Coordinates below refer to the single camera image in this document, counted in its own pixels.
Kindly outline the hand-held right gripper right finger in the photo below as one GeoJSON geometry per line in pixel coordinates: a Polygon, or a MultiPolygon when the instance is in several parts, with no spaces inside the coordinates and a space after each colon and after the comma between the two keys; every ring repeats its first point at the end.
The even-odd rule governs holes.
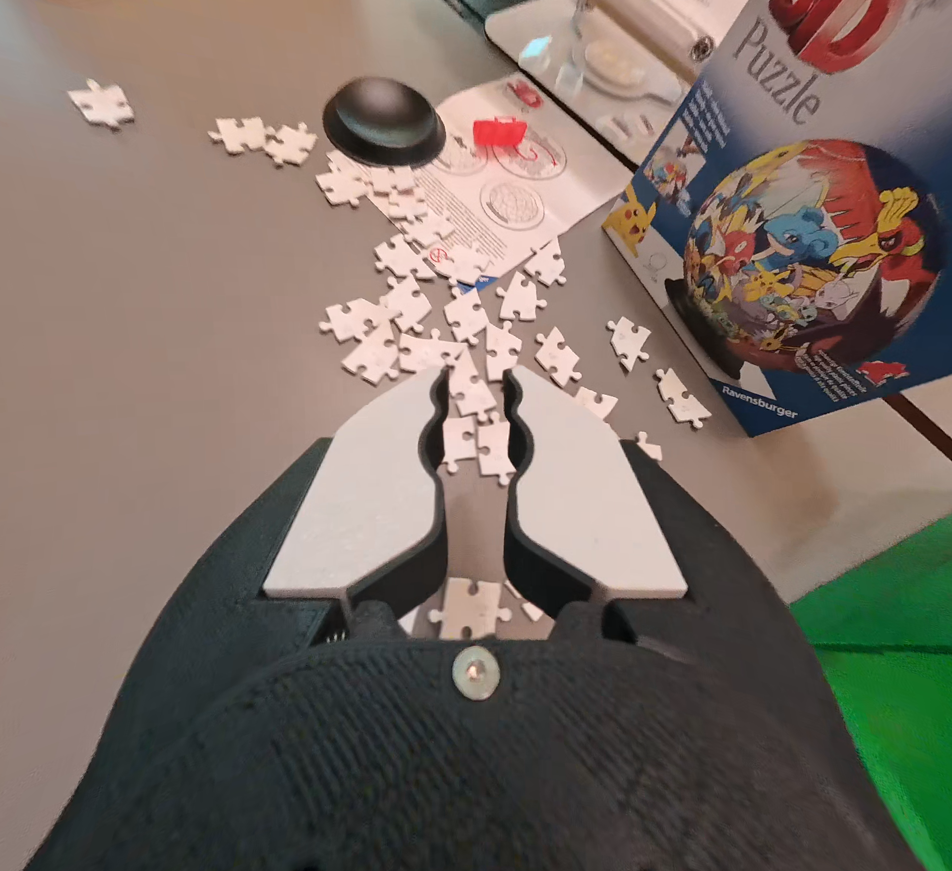
{"type": "Polygon", "coordinates": [[[504,377],[506,577],[555,620],[571,603],[677,601],[688,586],[613,429],[532,370],[504,377]]]}

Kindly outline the red plastic piece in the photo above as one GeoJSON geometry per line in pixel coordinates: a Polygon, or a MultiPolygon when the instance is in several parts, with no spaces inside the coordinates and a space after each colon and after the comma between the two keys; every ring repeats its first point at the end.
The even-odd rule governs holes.
{"type": "Polygon", "coordinates": [[[529,126],[520,118],[479,118],[472,122],[471,131],[475,147],[480,149],[517,149],[526,138],[529,126]]]}

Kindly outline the white instruction leaflet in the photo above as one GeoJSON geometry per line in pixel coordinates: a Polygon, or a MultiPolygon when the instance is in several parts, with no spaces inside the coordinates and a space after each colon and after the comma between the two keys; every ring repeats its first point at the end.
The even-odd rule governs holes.
{"type": "Polygon", "coordinates": [[[631,171],[519,72],[458,92],[437,106],[446,129],[443,151],[414,170],[427,206],[420,219],[434,232],[453,227],[437,246],[481,251],[487,267],[477,286],[519,269],[546,243],[612,202],[631,171]],[[473,144],[476,120],[527,123],[515,148],[473,144]]]}

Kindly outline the pile of white puzzle pieces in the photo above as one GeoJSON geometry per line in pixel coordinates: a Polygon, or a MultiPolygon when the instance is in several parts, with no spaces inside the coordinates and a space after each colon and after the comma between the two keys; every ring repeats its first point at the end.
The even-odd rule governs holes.
{"type": "MultiPolygon", "coordinates": [[[[379,385],[384,378],[396,381],[402,374],[448,368],[441,465],[448,473],[456,473],[460,461],[475,458],[483,477],[508,488],[516,469],[507,453],[510,424],[504,377],[507,370],[519,366],[523,344],[511,327],[515,321],[534,320],[536,311],[545,306],[535,295],[532,277],[546,284],[563,282],[559,237],[542,246],[519,269],[478,287],[488,258],[469,246],[436,245],[453,227],[444,219],[434,232],[421,224],[427,206],[417,193],[416,168],[367,166],[335,148],[328,152],[328,161],[329,171],[317,175],[316,182],[329,204],[357,207],[362,198],[370,199],[398,230],[374,251],[376,269],[388,273],[387,293],[376,301],[358,298],[329,306],[319,330],[331,333],[340,344],[353,342],[342,359],[342,369],[371,385],[379,385]]],[[[572,399],[601,421],[613,407],[606,394],[584,388],[572,399]]],[[[320,446],[323,457],[330,441],[320,446]]],[[[270,550],[264,561],[268,571],[315,473],[299,491],[291,512],[270,532],[270,550]]],[[[259,591],[262,599],[340,606],[336,601],[269,600],[262,593],[267,575],[259,591]]],[[[432,610],[429,619],[441,626],[442,639],[493,636],[496,624],[510,619],[510,610],[500,602],[502,586],[498,582],[450,577],[440,587],[445,588],[443,606],[432,610]]]]}

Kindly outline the green mat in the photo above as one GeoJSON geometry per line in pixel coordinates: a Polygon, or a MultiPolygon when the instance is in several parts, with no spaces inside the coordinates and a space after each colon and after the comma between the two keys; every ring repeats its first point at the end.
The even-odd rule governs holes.
{"type": "Polygon", "coordinates": [[[951,868],[951,518],[790,609],[865,769],[926,869],[951,868]]]}

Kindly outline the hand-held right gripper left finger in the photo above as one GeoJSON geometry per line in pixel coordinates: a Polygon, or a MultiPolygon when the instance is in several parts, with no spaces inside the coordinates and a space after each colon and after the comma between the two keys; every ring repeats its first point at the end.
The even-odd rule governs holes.
{"type": "Polygon", "coordinates": [[[448,368],[388,389],[331,439],[262,587],[269,600],[385,603],[397,620],[446,579],[448,368]]]}

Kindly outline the black round ball stand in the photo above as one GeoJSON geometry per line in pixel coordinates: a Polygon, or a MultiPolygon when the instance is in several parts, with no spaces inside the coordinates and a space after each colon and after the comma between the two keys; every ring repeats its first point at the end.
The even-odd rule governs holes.
{"type": "Polygon", "coordinates": [[[389,77],[358,77],[340,87],[325,105],[323,128],[335,149],[367,166],[421,167],[446,145],[433,104],[389,77]]]}

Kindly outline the blue puzzle box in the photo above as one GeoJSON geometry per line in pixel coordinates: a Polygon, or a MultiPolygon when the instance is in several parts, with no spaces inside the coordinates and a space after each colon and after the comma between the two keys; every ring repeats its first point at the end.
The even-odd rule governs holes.
{"type": "Polygon", "coordinates": [[[603,230],[746,435],[951,372],[950,0],[747,0],[603,230]]]}

